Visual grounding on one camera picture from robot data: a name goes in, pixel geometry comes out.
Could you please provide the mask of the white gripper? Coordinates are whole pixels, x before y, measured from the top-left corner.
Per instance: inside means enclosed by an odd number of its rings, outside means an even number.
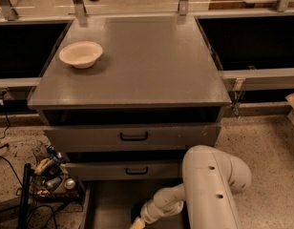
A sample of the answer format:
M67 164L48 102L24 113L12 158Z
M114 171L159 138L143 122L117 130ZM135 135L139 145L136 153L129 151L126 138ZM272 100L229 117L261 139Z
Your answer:
M130 229L144 229L147 224L152 224L157 220L165 217L170 217L171 214L157 208L154 202L150 199L144 203L140 210L140 217L137 217L130 226Z

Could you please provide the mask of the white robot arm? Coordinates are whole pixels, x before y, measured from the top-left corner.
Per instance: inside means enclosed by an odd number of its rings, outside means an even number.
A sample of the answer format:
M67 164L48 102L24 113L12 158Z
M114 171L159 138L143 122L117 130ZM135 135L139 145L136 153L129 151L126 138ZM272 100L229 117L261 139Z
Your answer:
M240 158L209 146L194 146L182 161L182 183L157 190L129 229L144 229L183 209L190 229L242 229L233 195L251 182L250 168Z

